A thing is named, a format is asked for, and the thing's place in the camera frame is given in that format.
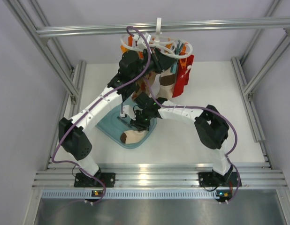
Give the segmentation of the cream brown sock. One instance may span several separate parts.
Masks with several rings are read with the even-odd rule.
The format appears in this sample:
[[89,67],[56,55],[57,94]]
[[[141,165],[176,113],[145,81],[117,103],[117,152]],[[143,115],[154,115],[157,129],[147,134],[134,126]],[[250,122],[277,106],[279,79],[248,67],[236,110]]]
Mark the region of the cream brown sock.
[[176,75],[170,69],[160,75],[160,89],[156,98],[166,98],[170,100],[173,96],[173,90],[176,82]]

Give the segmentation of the white round clip hanger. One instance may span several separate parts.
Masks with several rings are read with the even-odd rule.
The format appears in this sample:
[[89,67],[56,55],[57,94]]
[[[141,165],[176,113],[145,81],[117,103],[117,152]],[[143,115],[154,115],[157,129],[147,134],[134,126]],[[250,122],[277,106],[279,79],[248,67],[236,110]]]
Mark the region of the white round clip hanger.
[[[184,59],[189,57],[190,55],[192,55],[193,52],[193,47],[192,45],[183,40],[183,39],[177,39],[177,38],[172,38],[172,37],[166,37],[166,36],[162,36],[162,32],[161,32],[161,24],[162,24],[162,20],[160,17],[157,18],[157,22],[156,22],[156,28],[155,28],[155,33],[151,34],[152,35],[152,39],[151,41],[148,43],[149,46],[151,48],[158,48],[164,55],[169,56],[171,58],[175,58],[175,59]],[[140,58],[143,58],[143,50],[145,49],[139,49],[135,47],[135,41],[133,40],[133,36],[131,34],[123,34],[120,38],[121,41],[121,51],[123,53],[127,52],[128,50],[131,51],[135,51],[139,54]],[[181,51],[181,53],[179,55],[175,55],[174,51],[175,51],[175,47],[176,44],[178,43],[178,41],[180,43],[185,43],[185,46],[183,48],[183,50]]]

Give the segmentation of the orange clothes peg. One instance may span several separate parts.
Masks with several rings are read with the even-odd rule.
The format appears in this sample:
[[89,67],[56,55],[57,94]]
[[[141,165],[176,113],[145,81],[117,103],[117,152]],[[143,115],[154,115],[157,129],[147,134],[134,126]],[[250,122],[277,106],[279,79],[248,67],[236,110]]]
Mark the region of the orange clothes peg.
[[180,59],[178,62],[178,69],[179,70],[186,70],[187,69],[187,58]]

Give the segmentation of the argyle beige orange sock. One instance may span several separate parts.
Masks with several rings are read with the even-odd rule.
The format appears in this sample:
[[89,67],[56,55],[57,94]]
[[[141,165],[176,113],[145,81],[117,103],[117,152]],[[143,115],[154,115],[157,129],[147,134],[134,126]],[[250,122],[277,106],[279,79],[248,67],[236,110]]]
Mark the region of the argyle beige orange sock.
[[133,102],[135,102],[135,99],[141,94],[145,93],[146,95],[150,96],[149,87],[151,87],[154,84],[156,75],[158,75],[155,72],[150,72],[146,74],[144,77],[137,80],[136,84],[138,85],[139,89],[135,92],[133,92],[131,99]]

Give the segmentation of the red sock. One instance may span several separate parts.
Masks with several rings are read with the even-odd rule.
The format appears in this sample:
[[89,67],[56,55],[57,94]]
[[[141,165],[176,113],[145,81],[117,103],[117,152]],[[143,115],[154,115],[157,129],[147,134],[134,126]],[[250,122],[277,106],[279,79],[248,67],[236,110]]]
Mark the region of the red sock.
[[193,61],[194,61],[194,55],[192,54],[189,57],[187,57],[187,69],[184,71],[177,69],[176,82],[175,82],[172,98],[182,95],[184,91],[184,87],[189,82],[189,76],[190,76]]

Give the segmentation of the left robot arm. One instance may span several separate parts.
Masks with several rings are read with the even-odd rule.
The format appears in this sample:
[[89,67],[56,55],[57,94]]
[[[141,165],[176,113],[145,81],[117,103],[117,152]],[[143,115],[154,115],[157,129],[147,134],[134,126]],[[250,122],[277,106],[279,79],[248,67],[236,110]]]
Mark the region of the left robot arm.
[[103,92],[84,110],[70,119],[59,121],[59,143],[74,157],[74,165],[85,174],[84,180],[90,186],[100,183],[100,168],[90,156],[92,144],[87,132],[93,129],[112,109],[124,102],[139,89],[136,81],[149,72],[161,73],[169,69],[175,59],[162,54],[157,48],[144,52],[140,59],[135,51],[127,51],[119,62],[118,73],[108,83]]

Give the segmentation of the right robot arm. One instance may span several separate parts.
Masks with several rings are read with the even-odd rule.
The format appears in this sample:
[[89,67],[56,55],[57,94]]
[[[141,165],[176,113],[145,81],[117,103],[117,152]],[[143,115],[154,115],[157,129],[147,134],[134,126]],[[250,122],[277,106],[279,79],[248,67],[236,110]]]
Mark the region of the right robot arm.
[[139,107],[135,111],[136,119],[131,125],[138,131],[149,129],[153,118],[169,119],[194,125],[201,143],[208,149],[213,160],[213,169],[202,187],[225,186],[231,180],[233,166],[226,156],[226,140],[229,137],[229,125],[219,116],[217,109],[208,105],[204,110],[178,105],[163,97],[156,100],[141,93],[134,102]]

